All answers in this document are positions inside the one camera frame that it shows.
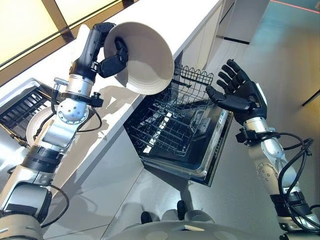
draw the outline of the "wire rack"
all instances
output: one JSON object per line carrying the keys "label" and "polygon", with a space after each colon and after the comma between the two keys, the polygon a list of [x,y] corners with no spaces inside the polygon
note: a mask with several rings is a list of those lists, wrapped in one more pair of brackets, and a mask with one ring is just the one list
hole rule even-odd
{"label": "wire rack", "polygon": [[20,145],[27,146],[26,130],[31,118],[40,110],[50,106],[50,97],[33,89],[0,113],[0,124]]}
{"label": "wire rack", "polygon": [[162,92],[147,96],[124,124],[138,154],[162,149],[184,156],[212,103],[206,86],[214,75],[175,65],[173,79]]}

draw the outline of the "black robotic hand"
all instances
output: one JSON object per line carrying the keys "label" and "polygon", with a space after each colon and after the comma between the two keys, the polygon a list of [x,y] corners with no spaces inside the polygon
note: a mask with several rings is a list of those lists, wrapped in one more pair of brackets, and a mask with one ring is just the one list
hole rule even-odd
{"label": "black robotic hand", "polygon": [[265,103],[257,85],[250,80],[247,74],[229,59],[222,66],[218,76],[222,80],[216,83],[224,89],[225,94],[215,90],[212,86],[206,87],[210,99],[222,109],[232,111],[234,119],[241,125],[255,117],[267,118],[267,104]]}

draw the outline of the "dish rack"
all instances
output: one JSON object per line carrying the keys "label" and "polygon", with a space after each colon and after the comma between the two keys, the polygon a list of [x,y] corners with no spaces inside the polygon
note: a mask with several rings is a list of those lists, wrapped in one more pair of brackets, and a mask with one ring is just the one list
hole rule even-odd
{"label": "dish rack", "polygon": [[[15,97],[0,107],[0,127],[4,128],[10,136],[23,146],[28,147],[26,131],[31,118],[39,111],[50,107],[52,88],[40,84],[31,78],[30,87],[16,89]],[[56,104],[61,101],[60,94]]]}
{"label": "dish rack", "polygon": [[170,85],[146,96],[124,124],[139,155],[151,155],[159,148],[185,156],[191,141],[204,135],[209,125],[203,120],[213,103],[206,93],[214,75],[175,64]]}

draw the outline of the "drying rack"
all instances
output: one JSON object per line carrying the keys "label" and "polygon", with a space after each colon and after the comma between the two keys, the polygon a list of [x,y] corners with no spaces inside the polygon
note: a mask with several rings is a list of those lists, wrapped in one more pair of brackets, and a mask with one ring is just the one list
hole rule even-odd
{"label": "drying rack", "polygon": [[146,96],[124,124],[138,154],[151,154],[153,148],[161,148],[186,155],[191,141],[208,127],[203,115],[213,104],[206,93],[213,77],[212,73],[175,64],[170,85]]}

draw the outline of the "white cabinet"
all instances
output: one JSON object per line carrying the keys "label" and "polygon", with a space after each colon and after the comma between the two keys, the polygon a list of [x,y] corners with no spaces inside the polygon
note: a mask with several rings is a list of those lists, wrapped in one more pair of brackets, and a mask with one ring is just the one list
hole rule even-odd
{"label": "white cabinet", "polygon": [[214,43],[217,26],[221,17],[224,1],[217,4],[204,26],[195,35],[193,40],[183,50],[182,64],[202,70],[209,61],[209,53]]}

